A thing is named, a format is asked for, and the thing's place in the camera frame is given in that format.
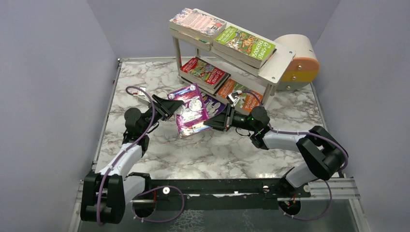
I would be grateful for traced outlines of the orange 78-storey treehouse book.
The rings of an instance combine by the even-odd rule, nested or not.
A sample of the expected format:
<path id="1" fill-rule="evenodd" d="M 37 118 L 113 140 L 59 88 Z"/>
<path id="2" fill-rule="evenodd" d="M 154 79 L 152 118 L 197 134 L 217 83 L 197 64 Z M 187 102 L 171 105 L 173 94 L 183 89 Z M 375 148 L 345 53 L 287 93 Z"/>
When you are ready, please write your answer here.
<path id="1" fill-rule="evenodd" d="M 256 96 L 255 97 L 250 93 L 242 93 L 241 95 L 239 95 L 239 101 L 235 105 L 235 110 L 237 110 L 239 113 L 248 115 L 255 106 L 260 105 L 258 101 L 262 100 L 263 98 L 261 94 L 257 93 L 254 90 L 250 90 L 249 88 L 236 82 L 232 78 L 228 79 L 221 86 L 221 88 L 216 93 L 216 97 L 220 102 L 223 102 L 224 104 L 226 104 L 228 103 L 228 99 L 227 99 L 228 94 L 234 91 L 237 91 L 237 90 L 249 91 L 249 92 L 252 92 Z"/>

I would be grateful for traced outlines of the red bottom books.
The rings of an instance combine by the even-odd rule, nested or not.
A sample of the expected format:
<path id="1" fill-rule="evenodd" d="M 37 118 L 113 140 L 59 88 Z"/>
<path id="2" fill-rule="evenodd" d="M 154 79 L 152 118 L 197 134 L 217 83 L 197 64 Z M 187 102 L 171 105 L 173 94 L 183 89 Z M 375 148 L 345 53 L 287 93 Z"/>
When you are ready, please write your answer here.
<path id="1" fill-rule="evenodd" d="M 174 112 L 177 130 L 185 138 L 209 129 L 204 121 L 209 119 L 208 112 L 197 84 L 190 84 L 168 93 L 168 99 L 184 103 Z"/>

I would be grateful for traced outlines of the red 13-storey treehouse book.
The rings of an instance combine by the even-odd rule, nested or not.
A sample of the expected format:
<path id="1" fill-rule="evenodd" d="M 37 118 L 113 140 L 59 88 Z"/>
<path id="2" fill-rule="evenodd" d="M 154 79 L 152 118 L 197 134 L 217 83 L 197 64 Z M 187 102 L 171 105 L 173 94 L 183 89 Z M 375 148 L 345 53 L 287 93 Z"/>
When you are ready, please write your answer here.
<path id="1" fill-rule="evenodd" d="M 179 70 L 201 78 L 211 85 L 215 84 L 223 75 L 228 74 L 228 72 L 197 57 L 191 58 Z"/>

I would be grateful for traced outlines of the white two-tier shelf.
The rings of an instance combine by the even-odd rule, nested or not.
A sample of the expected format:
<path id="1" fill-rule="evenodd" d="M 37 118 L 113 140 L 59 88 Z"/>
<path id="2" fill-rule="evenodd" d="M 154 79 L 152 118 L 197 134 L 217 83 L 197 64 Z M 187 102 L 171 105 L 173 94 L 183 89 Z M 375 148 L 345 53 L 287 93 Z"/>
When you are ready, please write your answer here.
<path id="1" fill-rule="evenodd" d="M 293 60 L 296 52 L 294 50 L 291 50 L 281 44 L 278 44 L 274 41 L 271 41 L 265 37 L 262 37 L 258 34 L 255 34 L 251 31 L 248 31 L 246 29 L 243 29 L 241 27 L 238 27 L 235 24 L 232 24 L 230 22 L 227 22 L 226 28 L 233 26 L 236 27 L 240 30 L 246 31 L 248 33 L 251 33 L 255 36 L 258 36 L 276 46 L 276 51 L 275 53 L 269 58 L 269 60 L 260 68 L 264 70 L 265 74 L 260 74 L 260 76 L 254 76 L 248 72 L 245 72 L 227 62 L 224 62 L 221 59 L 218 59 L 215 57 L 210 51 L 204 51 L 201 50 L 197 47 L 196 48 L 196 55 L 195 57 L 200 58 L 217 68 L 220 68 L 228 73 L 231 74 L 231 77 L 233 80 L 236 82 L 246 86 L 250 90 L 254 90 L 257 93 L 261 94 L 263 96 L 261 102 L 263 106 L 268 106 L 270 100 L 273 98 L 277 85 L 280 82 L 280 79 L 284 72 L 286 71 L 287 67 L 289 66 L 290 62 Z M 180 39 L 177 39 L 173 37 L 173 42 L 174 42 L 174 48 L 176 51 L 176 63 L 177 63 L 177 68 L 178 71 L 179 69 L 184 65 L 181 61 L 181 54 L 180 54 L 180 47 L 179 47 L 179 41 Z"/>

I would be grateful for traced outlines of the green 65-storey treehouse book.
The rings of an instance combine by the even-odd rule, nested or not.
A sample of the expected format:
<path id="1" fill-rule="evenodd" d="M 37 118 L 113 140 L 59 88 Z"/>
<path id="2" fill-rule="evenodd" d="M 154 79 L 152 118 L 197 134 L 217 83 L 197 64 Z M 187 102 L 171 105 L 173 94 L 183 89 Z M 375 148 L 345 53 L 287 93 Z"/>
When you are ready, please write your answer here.
<path id="1" fill-rule="evenodd" d="M 276 51 L 274 44 L 233 26 L 214 39 L 213 48 L 256 69 L 261 68 Z"/>

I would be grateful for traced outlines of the pink floral book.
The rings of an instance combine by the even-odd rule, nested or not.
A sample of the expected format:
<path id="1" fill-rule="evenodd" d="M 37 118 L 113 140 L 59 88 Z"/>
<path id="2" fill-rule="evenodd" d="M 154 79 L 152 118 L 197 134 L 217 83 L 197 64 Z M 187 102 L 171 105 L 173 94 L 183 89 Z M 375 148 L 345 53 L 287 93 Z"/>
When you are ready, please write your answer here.
<path id="1" fill-rule="evenodd" d="M 212 42 L 226 26 L 225 21 L 190 8 L 184 8 L 169 20 L 169 28 L 205 43 Z"/>

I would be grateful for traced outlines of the purple cartoon book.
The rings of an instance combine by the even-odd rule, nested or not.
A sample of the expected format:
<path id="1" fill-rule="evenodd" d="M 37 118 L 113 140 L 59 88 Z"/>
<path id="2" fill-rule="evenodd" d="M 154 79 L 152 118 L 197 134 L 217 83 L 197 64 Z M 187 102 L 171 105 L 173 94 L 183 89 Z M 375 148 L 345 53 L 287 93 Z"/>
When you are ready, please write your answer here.
<path id="1" fill-rule="evenodd" d="M 222 112 L 225 108 L 225 104 L 221 103 L 213 96 L 206 94 L 205 92 L 201 92 L 202 100 L 205 104 L 206 111 L 208 113 L 209 118 L 214 117 L 215 115 Z"/>

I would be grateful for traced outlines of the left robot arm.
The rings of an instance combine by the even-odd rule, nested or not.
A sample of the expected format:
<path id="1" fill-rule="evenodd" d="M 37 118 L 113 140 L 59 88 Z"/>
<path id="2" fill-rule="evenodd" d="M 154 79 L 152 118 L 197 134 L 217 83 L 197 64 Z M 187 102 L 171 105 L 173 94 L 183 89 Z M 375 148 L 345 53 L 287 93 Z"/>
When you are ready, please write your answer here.
<path id="1" fill-rule="evenodd" d="M 181 107 L 181 100 L 162 99 L 156 95 L 145 100 L 149 109 L 137 108 L 125 114 L 126 130 L 119 153 L 97 173 L 91 171 L 84 178 L 80 218 L 100 225 L 121 222 L 126 204 L 147 190 L 148 174 L 129 174 L 132 166 L 146 153 L 148 131 L 159 120 L 166 121 Z"/>

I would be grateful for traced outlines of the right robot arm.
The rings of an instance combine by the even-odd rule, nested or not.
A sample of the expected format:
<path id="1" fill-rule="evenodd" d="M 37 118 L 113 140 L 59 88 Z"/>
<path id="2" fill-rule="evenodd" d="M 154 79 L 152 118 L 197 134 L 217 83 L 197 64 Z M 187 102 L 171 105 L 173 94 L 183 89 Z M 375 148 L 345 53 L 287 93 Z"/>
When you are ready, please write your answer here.
<path id="1" fill-rule="evenodd" d="M 259 149 L 284 149 L 299 152 L 304 163 L 291 168 L 279 179 L 277 190 L 290 194 L 300 186 L 314 180 L 329 180 L 334 173 L 348 165 L 347 151 L 322 126 L 308 131 L 275 130 L 262 106 L 254 107 L 248 115 L 237 112 L 230 104 L 214 117 L 204 121 L 218 131 L 230 128 L 244 129 L 252 134 L 250 140 Z"/>

